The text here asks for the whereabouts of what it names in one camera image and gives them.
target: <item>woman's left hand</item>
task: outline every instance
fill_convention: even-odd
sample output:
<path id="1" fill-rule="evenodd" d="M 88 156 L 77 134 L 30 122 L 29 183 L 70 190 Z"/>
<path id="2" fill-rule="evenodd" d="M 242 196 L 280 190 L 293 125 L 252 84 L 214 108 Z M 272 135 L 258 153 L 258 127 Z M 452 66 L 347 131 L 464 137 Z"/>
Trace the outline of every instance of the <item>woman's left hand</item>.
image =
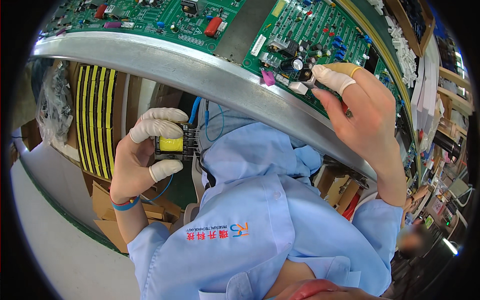
<path id="1" fill-rule="evenodd" d="M 152 108 L 144 113 L 117 145 L 110 197 L 123 204 L 148 190 L 155 182 L 183 169 L 178 160 L 162 160 L 146 167 L 155 151 L 151 136 L 177 139 L 182 129 L 172 122 L 185 122 L 187 114 L 176 108 Z"/>

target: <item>red capacitor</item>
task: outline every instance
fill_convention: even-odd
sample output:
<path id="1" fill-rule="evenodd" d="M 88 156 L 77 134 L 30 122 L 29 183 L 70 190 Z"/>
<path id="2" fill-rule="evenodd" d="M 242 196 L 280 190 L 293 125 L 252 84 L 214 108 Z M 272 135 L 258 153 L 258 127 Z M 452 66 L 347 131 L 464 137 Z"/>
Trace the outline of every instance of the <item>red capacitor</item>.
<path id="1" fill-rule="evenodd" d="M 107 8 L 106 4 L 102 4 L 98 7 L 95 13 L 95 17 L 97 19 L 103 19 L 103 13 L 105 12 L 105 9 Z"/>
<path id="2" fill-rule="evenodd" d="M 218 29 L 220 24 L 222 24 L 222 22 L 223 22 L 222 18 L 219 18 L 219 17 L 213 18 L 212 20 L 210 20 L 210 23 L 208 23 L 208 26 L 205 29 L 204 34 L 206 36 L 214 36 L 216 33 L 216 30 Z"/>

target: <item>woman's right hand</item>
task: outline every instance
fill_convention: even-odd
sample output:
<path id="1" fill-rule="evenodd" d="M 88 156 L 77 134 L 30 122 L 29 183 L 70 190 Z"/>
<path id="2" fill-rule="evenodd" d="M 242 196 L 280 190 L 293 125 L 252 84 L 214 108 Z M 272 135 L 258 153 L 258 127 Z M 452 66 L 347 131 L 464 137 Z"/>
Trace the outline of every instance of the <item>woman's right hand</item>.
<path id="1" fill-rule="evenodd" d="M 345 115 L 341 102 L 332 93 L 313 89 L 313 94 L 324 106 L 338 138 L 377 173 L 382 199 L 391 205 L 403 206 L 407 185 L 400 147 L 394 137 L 395 98 L 373 74 L 361 67 L 345 63 L 327 66 L 315 65 L 314 77 L 338 92 L 353 116 Z"/>

